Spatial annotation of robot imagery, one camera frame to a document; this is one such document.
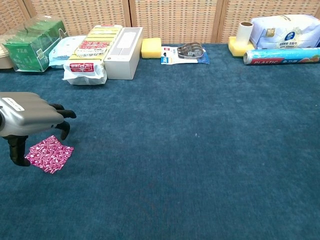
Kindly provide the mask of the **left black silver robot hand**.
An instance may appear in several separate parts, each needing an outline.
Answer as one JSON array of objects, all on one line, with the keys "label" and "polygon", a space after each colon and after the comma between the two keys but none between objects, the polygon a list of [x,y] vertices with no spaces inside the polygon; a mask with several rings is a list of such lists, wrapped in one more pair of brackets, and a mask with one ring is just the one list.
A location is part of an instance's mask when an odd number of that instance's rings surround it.
[{"label": "left black silver robot hand", "polygon": [[18,166],[31,164],[25,158],[29,135],[55,128],[61,130],[60,138],[65,140],[70,132],[70,124],[65,119],[76,117],[73,110],[48,103],[33,92],[0,93],[0,136],[7,140],[10,159]]}]

